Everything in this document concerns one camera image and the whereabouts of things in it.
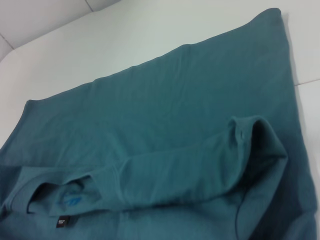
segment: tile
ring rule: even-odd
[[[320,204],[320,80],[295,87],[299,118],[309,166]],[[317,213],[320,225],[320,213]]]
[[[11,46],[0,36],[0,62],[12,50]]]
[[[0,33],[17,48],[90,12],[84,0],[2,0]]]
[[[100,11],[104,8],[111,6],[119,2],[120,0],[86,0],[87,3],[90,5],[93,11]]]

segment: white wall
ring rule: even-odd
[[[119,0],[0,0],[0,35],[15,49]],[[10,50],[0,39],[0,61]]]

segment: teal shirt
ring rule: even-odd
[[[315,240],[281,12],[29,100],[0,186],[0,239]]]

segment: blue embroidered logo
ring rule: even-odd
[[[65,205],[71,207],[81,202],[82,197],[80,196],[79,192],[67,191],[61,195],[60,199],[61,201],[56,202],[57,205]]]

